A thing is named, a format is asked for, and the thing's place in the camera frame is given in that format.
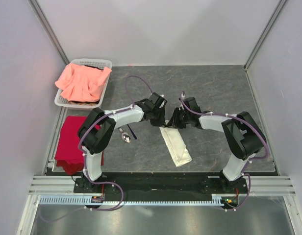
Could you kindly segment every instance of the metal frame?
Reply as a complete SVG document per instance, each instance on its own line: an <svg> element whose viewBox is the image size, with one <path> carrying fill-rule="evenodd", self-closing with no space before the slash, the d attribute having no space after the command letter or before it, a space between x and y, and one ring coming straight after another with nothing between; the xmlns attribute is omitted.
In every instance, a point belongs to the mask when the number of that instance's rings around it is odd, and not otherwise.
<svg viewBox="0 0 302 235"><path fill-rule="evenodd" d="M48 22L40 4L37 0L28 0L30 5L32 6L34 12L36 13L38 19L40 20L43 28L45 29L47 35L49 36L50 40L52 41L54 47L58 51L60 57L62 58L65 64L69 63L68 57L65 54L56 34L54 33L50 23ZM254 46L250 56L246 64L244 65L244 69L246 71L246 75L248 78L248 82L252 91L252 95L254 98L254 102L256 104L257 111L260 116L260 121L262 126L265 128L265 122L263 121L263 117L261 115L261 110L256 102L256 97L253 92L252 83L248 76L248 69L252 64L255 56L259 52L260 48L262 47L265 39L267 38L268 34L270 33L273 25L277 21L279 15L281 14L283 8L285 7L288 0L280 0L277 4L274 12L272 13L268 23L266 24L260 38L258 39L256 45ZM44 174L47 168L54 167L54 155L57 149L57 143L59 139L60 128L65 120L67 108L61 108L58 114L57 122L54 127L53 136L48 147L47 151L47 161L45 164ZM74 190L74 182L72 181L71 177L68 176L35 176L30 192L27 198L26 206L24 209L23 216L21 218L21 222L19 225L19 229L17 231L18 235L28 235L31 232L34 218L37 213L37 208L40 202L41 196L44 195L69 195L71 198L77 198L80 194L73 193ZM216 196L231 196L226 194L218 194ZM292 186L292 183L288 177L284 176L252 176L252 188L250 196L283 196L287 211L290 216L294 231L297 235L302 235L302 213L299 210L299 204L297 197L295 195L295 190Z"/></svg>
<svg viewBox="0 0 302 235"><path fill-rule="evenodd" d="M252 84L252 81L250 79L250 76L248 74L248 71L245 70L245 74L246 74L246 78L247 78L247 81L248 81L248 84L249 84L249 88L250 88L250 91L251 91L251 94L252 94L252 98L253 98L253 101L254 101L254 104L255 104L255 108L257 110L257 113L259 115L259 119L260 119L260 123L261 123L261 126L262 126L262 130L264 132L264 135L266 136L267 138L267 142L268 142L268 147L269 147L269 150L270 150L270 153L271 153L271 156L273 158L273 162L276 166L276 171L278 173L278 175L280 175L280 172L278 170L278 164L277 162L275 161L275 157L274 157L274 151L273 151L273 147L270 145L271 142L271 138L270 138L270 135L268 133L268 128L267 128L267 125L265 124L265 121L264 121L264 118L263 118L263 115L262 115L262 111L260 109L260 106L258 105L258 102L257 102L257 97L256 97L256 94L254 92L254 89L253 89L253 84Z"/></svg>
<svg viewBox="0 0 302 235"><path fill-rule="evenodd" d="M40 4L38 3L37 0L28 0L28 2L30 3L33 11L35 12L36 16L40 20L45 32L48 34L51 42L53 43L54 47L58 51L58 54L62 58L64 64L66 64L66 65L69 64L69 60L64 52L64 49L62 48L61 44L59 43L59 40L58 40L56 34L54 33L47 17L45 16Z"/></svg>
<svg viewBox="0 0 302 235"><path fill-rule="evenodd" d="M251 176L252 187L250 197L283 196L292 226L296 235L302 235L302 213L299 210L298 200L292 182L287 176ZM54 198L68 198L70 205L79 205L79 198L100 196L101 194L74 193L75 182L69 176L34 176L31 183L25 210L19 225L17 235L30 234L41 198L52 195ZM215 194L217 196L233 196L232 194ZM128 202L136 205L139 202ZM144 203L143 205L161 205L160 202ZM187 206L187 203L170 202L169 205ZM206 206L206 203L196 203L197 206Z"/></svg>
<svg viewBox="0 0 302 235"><path fill-rule="evenodd" d="M282 10L285 7L287 2L288 2L288 0L279 0L276 8L274 9L274 12L272 13L269 21L267 22L264 30L262 31L260 38L258 39L257 43L255 44L250 56L248 57L248 59L246 61L246 64L244 65L245 70L249 69L250 65L252 64L254 58L258 54L258 52L259 52L260 48L262 47L265 39L269 35L273 25L277 21L279 15L281 14L281 12L282 12Z"/></svg>

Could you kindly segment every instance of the cable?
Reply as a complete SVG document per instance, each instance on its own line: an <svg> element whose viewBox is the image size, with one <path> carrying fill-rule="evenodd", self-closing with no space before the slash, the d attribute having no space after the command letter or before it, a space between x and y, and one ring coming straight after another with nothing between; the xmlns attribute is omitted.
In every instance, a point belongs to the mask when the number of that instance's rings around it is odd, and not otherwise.
<svg viewBox="0 0 302 235"><path fill-rule="evenodd" d="M112 211L112 210L117 209L117 208L121 205L121 203L123 202L123 200L124 200L124 192L123 192L123 189L122 189L117 183L114 183L114 182L94 182L93 180L91 180L91 178L90 178L90 176L89 176L89 173L88 173L88 168L87 168L87 152L86 152L85 150L82 149L82 143L83 143L84 139L86 138L86 136L89 134L89 132L90 132L90 131L91 131L91 130L92 130L92 129L100 122L100 121L102 121L103 119L107 118L107 117L110 116L110 115L114 115L114 114L122 113L122 112L125 112L125 111L129 111L129 110L131 110L131 109L135 106L135 101L134 101L134 99L133 99L131 93L129 92L129 90L128 90L128 88L127 88L127 82L128 82L128 79L129 79L130 77L136 77L136 78L139 78L140 80L142 80L142 81L147 85L147 87L149 88L149 90L151 91L151 93L153 93L153 90L152 90L151 86L149 85L149 83L148 83L145 79L143 79L143 78L141 78L141 77L139 77L139 76L136 76L136 75L129 75L129 76L127 76L127 77L126 77L126 80L125 80L125 90L126 90L127 95L129 96L130 100L131 100L132 107L131 107L131 108L121 109L121 110L118 110L118 111L116 111L116 112L114 112L114 113L105 114L104 116L102 116L101 118L99 118L98 120L96 120L96 121L89 127L89 129L83 134L83 136L81 137L81 139L80 139L80 141L79 141L79 144L78 144L78 149L84 153L84 171L85 171L85 173L86 173L86 177L87 177L87 179L89 180L89 182L92 183L92 184L94 184L94 185L104 185L104 184L115 185L116 187L118 187L118 188L120 189L120 191L121 191L121 193L122 193L121 200L119 201L119 203L118 203L116 206L114 206L114 207L112 207L112 208L108 208L108 209L99 209L99 208L98 208L98 209L94 209L94 208L93 208L93 210L96 210L96 211Z"/></svg>
<svg viewBox="0 0 302 235"><path fill-rule="evenodd" d="M68 212L67 214L65 214L65 215L63 215L63 216L61 216L61 217L59 217L58 219L47 220L47 219L45 219L45 218L42 217L42 213L41 213L42 208L40 208L40 210L39 210L39 217L40 217L40 219L41 219L43 222L45 222L45 223L54 223L54 222L56 222L56 221L58 221L58 220L61 220L61 219L65 218L66 216L68 216L68 215L70 215L70 214L72 214L72 213L74 213L74 212L76 212L76 211L80 211L80 210L82 210L82 209L86 209L86 207L79 207L79 208L77 208L77 209L74 209L74 210Z"/></svg>
<svg viewBox="0 0 302 235"><path fill-rule="evenodd" d="M189 112L191 112L193 114L196 114L196 115L199 115L199 116L221 116L221 117L228 117L228 118L232 118L234 120L237 120L239 122L242 122L243 124L245 124L246 126L248 126L257 135L257 137L259 138L259 140L261 141L261 143L263 144L263 146L265 148L265 155L264 156L262 156L262 157L253 157L252 159L265 159L265 158L267 158L269 156L270 151L269 151L269 147L268 147L267 143L262 138L262 136L259 134L259 132L253 126L251 126L248 122L246 122L245 120L243 120L243 119L241 119L239 117L235 117L235 116L227 115L227 114L219 114L219 113L207 113L207 114L203 114L203 113L197 113L195 111L192 111L185 104L184 99L183 99L184 97L185 97L185 91L183 91L181 93L181 95L180 95L180 101L181 101L183 107L186 108ZM242 203L240 205L238 205L236 208L233 208L233 209L227 209L227 211L234 211L234 210L240 208L245 203L246 199L249 197L249 193L250 193L250 189L251 189L251 178L250 178L249 174L244 173L247 165L248 165L248 162L246 162L245 166L243 167L243 169L241 171L242 175L247 176L248 180L249 180L249 188L248 188L247 195L246 195L245 199L242 201Z"/></svg>
<svg viewBox="0 0 302 235"><path fill-rule="evenodd" d="M130 77L136 77L136 78L139 78L141 81L143 81L147 85L147 87L149 88L149 90L151 91L151 93L153 93L153 90L152 90L150 84L145 79L143 79L143 78L141 78L139 76L136 76L136 75L129 75L129 76L127 76L126 79L125 79L125 90L126 90L126 93L127 93L128 97L129 97L129 99L131 100L132 106L134 107L135 106L135 100L133 99L131 93L129 92L129 90L127 88L127 82L128 82L128 79Z"/></svg>
<svg viewBox="0 0 302 235"><path fill-rule="evenodd" d="M226 204L228 204L230 207L232 207L232 208L237 208L238 207L238 205L239 205L239 197L237 198L237 206L235 207L235 206L232 206L230 203L228 203L228 202L226 202Z"/></svg>
<svg viewBox="0 0 302 235"><path fill-rule="evenodd" d="M183 91L181 93L180 96L180 101L182 103L182 105L184 106L184 108L186 108L189 112L196 114L196 115L200 115L200 116L221 116L221 117L228 117L228 118L232 118L234 120L237 120L239 122L242 122L243 124L245 124L246 126L248 126L254 133L255 135L259 138L259 140L261 141L261 143L263 144L264 148L265 148L265 155L262 157L253 157L252 159L265 159L270 155L270 151L269 151L269 147L267 145L267 143L265 142L265 140L262 138L262 136L259 134L259 132L253 127L251 126L248 122L246 122L245 120L239 118L239 117L235 117L232 115L227 115L227 114L219 114L219 113L207 113L207 114L203 114L203 113L197 113L195 111L192 111L184 102L183 97L185 96L185 92Z"/></svg>

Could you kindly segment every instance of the metal floor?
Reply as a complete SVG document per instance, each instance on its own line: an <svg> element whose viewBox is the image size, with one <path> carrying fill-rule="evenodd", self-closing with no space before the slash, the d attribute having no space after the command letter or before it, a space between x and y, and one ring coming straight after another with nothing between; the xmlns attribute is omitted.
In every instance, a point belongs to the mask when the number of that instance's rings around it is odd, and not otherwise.
<svg viewBox="0 0 302 235"><path fill-rule="evenodd" d="M80 206L39 205L45 219ZM250 197L236 212L204 206L123 206L77 211L55 222L36 216L31 235L294 235L283 197Z"/></svg>

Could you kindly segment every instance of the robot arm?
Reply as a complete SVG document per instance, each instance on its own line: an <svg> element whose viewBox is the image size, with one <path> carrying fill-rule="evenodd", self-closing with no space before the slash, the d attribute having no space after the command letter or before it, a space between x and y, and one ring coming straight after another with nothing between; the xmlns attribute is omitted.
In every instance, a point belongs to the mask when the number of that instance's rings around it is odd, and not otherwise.
<svg viewBox="0 0 302 235"><path fill-rule="evenodd" d="M143 120L150 120L153 126L162 126L165 124L165 105L166 100L153 93L149 99L143 99L135 102L135 106L127 111L117 113L117 111L130 108L130 106L118 110L103 111L95 108L91 111L83 125L78 131L78 137L81 138L90 126L105 114L114 113L98 123L100 129L93 128L82 143L82 149L86 151L86 165L91 180L96 180L102 175L101 158L103 150L107 147L112 133L115 129Z"/></svg>
<svg viewBox="0 0 302 235"><path fill-rule="evenodd" d="M197 105L194 97L184 99L184 103L191 110L201 113L200 107ZM241 112L237 115L231 116L247 121L266 141L263 133L249 113ZM215 130L225 134L232 154L220 175L224 188L235 184L241 179L241 173L247 161L250 158L253 158L263 147L263 144L256 134L243 123L221 116L199 116L189 112L188 110L184 110L183 106L175 108L173 116L167 124L167 127L182 129L186 128L187 124L191 124L193 127L199 129Z"/></svg>

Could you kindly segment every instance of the white cable tray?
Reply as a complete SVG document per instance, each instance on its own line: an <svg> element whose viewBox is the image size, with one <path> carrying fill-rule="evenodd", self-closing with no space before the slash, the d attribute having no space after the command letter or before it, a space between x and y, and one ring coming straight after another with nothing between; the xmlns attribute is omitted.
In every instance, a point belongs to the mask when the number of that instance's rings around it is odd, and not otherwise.
<svg viewBox="0 0 302 235"><path fill-rule="evenodd" d="M92 196L83 196L83 195L42 195L40 199L40 204L43 205L108 205L114 206L119 202L110 201L97 203L92 202ZM223 206L221 203L220 196L212 196L212 201L153 201L153 202L122 202L121 205L126 206Z"/></svg>

